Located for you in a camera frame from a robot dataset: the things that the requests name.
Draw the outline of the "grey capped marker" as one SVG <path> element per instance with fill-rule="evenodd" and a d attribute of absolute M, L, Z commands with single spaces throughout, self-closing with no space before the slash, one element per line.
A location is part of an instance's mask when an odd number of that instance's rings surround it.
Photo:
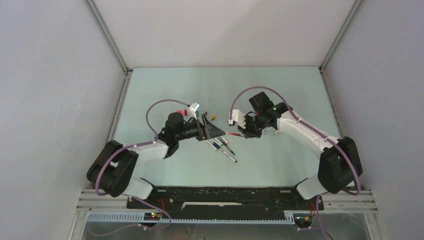
<path fill-rule="evenodd" d="M 219 151 L 219 149 L 213 144 L 213 143 L 211 143 L 210 141 L 205 141 L 209 146 L 211 146 L 216 152 L 218 152 Z"/>

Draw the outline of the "red gel pen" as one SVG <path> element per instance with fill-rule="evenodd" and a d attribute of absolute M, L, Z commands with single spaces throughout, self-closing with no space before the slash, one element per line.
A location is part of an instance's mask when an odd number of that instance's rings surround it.
<path fill-rule="evenodd" d="M 230 136 L 236 136 L 236 137 L 244 137 L 245 135 L 242 133 L 236 133 L 236 132 L 226 132 L 226 135 L 230 135 Z"/>

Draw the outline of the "green gel pen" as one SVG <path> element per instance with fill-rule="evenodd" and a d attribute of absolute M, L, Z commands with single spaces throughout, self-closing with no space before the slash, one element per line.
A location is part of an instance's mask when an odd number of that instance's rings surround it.
<path fill-rule="evenodd" d="M 235 154 L 235 152 L 228 146 L 228 144 L 226 144 L 225 142 L 221 142 L 228 150 L 229 150 L 229 152 L 233 155 L 233 156 L 235 156 L 236 154 Z"/>

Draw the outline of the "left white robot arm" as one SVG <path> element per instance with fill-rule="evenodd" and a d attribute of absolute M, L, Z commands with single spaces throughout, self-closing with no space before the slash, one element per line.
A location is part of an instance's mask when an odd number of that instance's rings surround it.
<path fill-rule="evenodd" d="M 199 142 L 224 136 L 224 130 L 211 123 L 204 114 L 200 119 L 185 120 L 179 112 L 168 115 L 157 140 L 124 146 L 116 140 L 106 143 L 86 173 L 97 194 L 138 198 L 145 208 L 153 208 L 158 194 L 152 183 L 135 174 L 138 164 L 166 159 L 178 149 L 179 142 L 196 139 Z"/>

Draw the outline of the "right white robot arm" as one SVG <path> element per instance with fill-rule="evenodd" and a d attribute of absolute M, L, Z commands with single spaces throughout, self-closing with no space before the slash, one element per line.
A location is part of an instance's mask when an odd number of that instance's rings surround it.
<path fill-rule="evenodd" d="M 317 174 L 295 186 L 290 196 L 295 208 L 304 209 L 311 198 L 325 193 L 337 194 L 350 183 L 361 186 L 359 177 L 363 167 L 352 138 L 328 135 L 303 120 L 285 102 L 273 103 L 263 91 L 251 97 L 249 103 L 254 114 L 246 114 L 238 128 L 246 138 L 260 138 L 265 129 L 273 128 L 310 148 L 319 160 Z"/>

